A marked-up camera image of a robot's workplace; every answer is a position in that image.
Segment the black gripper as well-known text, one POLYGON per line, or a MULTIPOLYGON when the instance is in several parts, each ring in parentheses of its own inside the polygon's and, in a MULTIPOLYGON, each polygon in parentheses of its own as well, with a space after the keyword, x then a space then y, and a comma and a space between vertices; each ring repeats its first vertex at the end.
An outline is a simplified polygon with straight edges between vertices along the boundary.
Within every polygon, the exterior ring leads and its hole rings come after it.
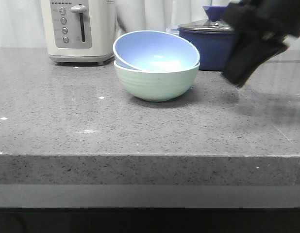
POLYGON ((242 87, 259 65, 287 50, 287 35, 300 37, 300 0, 230 2, 222 19, 235 35, 222 75, 242 87))

